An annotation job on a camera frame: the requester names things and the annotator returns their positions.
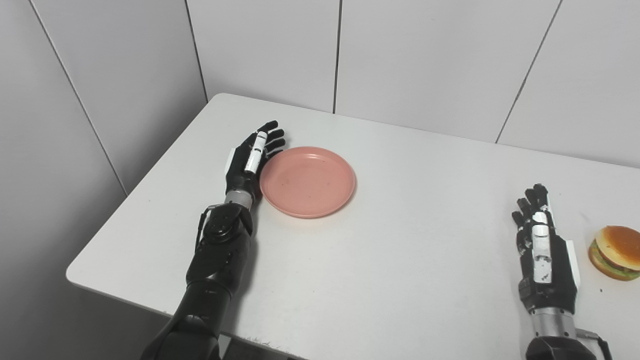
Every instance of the robotic hand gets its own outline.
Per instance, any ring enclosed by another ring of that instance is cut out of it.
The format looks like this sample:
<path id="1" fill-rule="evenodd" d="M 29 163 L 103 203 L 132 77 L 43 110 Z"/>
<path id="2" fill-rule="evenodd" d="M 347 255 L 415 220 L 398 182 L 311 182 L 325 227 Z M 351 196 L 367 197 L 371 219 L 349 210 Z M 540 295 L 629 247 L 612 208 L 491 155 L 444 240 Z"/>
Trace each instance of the robotic hand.
<path id="1" fill-rule="evenodd" d="M 277 121 L 268 122 L 235 149 L 224 204 L 209 206 L 200 217 L 182 302 L 141 360 L 220 360 L 220 327 L 249 253 L 249 210 L 260 195 L 260 171 L 285 145 L 284 131 L 277 127 Z"/>
<path id="2" fill-rule="evenodd" d="M 512 213 L 518 226 L 516 246 L 520 253 L 522 280 L 520 300 L 531 314 L 536 337 L 527 348 L 527 360 L 595 360 L 577 340 L 598 340 L 606 360 L 609 347 L 597 334 L 573 324 L 580 275 L 573 242 L 556 234 L 547 189 L 536 184 L 518 199 L 520 211 Z"/>

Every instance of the white wall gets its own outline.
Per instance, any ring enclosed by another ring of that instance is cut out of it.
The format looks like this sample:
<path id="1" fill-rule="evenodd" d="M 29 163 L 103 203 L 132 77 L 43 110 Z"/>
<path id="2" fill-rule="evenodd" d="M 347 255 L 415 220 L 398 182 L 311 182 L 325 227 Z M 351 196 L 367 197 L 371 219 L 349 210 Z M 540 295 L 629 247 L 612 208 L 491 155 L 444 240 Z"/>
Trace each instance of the white wall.
<path id="1" fill-rule="evenodd" d="M 564 0 L 500 143 L 640 167 L 640 3 Z"/>
<path id="2" fill-rule="evenodd" d="M 339 0 L 187 0 L 209 98 L 333 110 Z"/>
<path id="3" fill-rule="evenodd" d="M 29 2 L 0 49 L 0 357 L 136 359 L 166 319 L 65 278 L 124 192 Z"/>
<path id="4" fill-rule="evenodd" d="M 494 142 L 559 0 L 344 0 L 335 111 Z"/>
<path id="5" fill-rule="evenodd" d="M 130 192 L 206 104 L 184 0 L 33 0 Z"/>

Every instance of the pink plate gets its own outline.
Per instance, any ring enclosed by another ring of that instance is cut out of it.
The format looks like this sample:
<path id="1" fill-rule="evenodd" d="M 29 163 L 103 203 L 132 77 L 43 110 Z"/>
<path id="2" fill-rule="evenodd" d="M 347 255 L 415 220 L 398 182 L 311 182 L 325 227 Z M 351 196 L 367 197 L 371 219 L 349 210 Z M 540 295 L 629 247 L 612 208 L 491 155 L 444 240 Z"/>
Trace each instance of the pink plate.
<path id="1" fill-rule="evenodd" d="M 294 147 L 262 169 L 260 189 L 274 208 L 298 218 L 319 218 L 340 209 L 356 185 L 340 156 L 320 147 Z"/>

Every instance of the white table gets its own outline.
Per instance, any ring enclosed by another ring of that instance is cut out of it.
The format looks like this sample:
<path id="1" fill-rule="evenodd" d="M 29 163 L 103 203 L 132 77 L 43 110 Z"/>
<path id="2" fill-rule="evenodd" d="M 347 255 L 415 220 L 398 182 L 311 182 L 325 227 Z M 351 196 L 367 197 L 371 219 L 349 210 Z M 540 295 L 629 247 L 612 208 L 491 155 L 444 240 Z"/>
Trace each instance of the white table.
<path id="1" fill-rule="evenodd" d="M 607 224 L 640 228 L 640 170 L 222 94 L 197 116 L 67 270 L 74 284 L 172 314 L 196 225 L 224 198 L 229 149 L 278 119 L 291 147 L 326 147 L 357 176 L 315 220 L 257 207 L 255 243 L 224 333 L 310 360 L 519 359 L 534 336 L 518 299 L 511 212 L 547 185 L 582 274 L 575 321 L 640 354 L 640 281 L 587 258 Z"/>

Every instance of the toy hamburger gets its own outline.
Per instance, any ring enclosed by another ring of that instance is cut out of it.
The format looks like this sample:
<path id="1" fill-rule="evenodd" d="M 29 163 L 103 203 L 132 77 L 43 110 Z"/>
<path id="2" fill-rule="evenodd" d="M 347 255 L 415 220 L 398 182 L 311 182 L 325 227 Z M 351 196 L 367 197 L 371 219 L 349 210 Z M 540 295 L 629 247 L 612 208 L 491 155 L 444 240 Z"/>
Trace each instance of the toy hamburger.
<path id="1" fill-rule="evenodd" d="M 640 277 L 640 233 L 624 226 L 603 227 L 589 246 L 589 260 L 613 279 Z"/>

